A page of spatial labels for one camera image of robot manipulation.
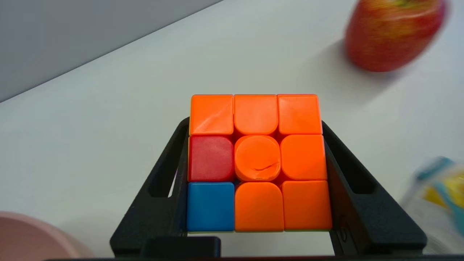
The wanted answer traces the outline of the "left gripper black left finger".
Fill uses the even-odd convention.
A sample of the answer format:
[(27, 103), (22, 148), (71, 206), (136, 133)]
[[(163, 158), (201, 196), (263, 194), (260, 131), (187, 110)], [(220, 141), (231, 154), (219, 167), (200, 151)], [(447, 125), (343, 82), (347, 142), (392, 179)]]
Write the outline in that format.
[(180, 121), (111, 236), (116, 258), (139, 256), (149, 239), (187, 236), (189, 121)]

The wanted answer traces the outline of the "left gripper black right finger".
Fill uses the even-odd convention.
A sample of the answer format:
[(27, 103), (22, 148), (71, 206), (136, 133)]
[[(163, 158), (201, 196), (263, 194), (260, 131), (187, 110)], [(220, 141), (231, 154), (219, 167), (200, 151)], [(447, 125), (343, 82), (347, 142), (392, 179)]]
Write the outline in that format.
[(422, 254), (424, 231), (335, 132), (322, 125), (335, 255)]

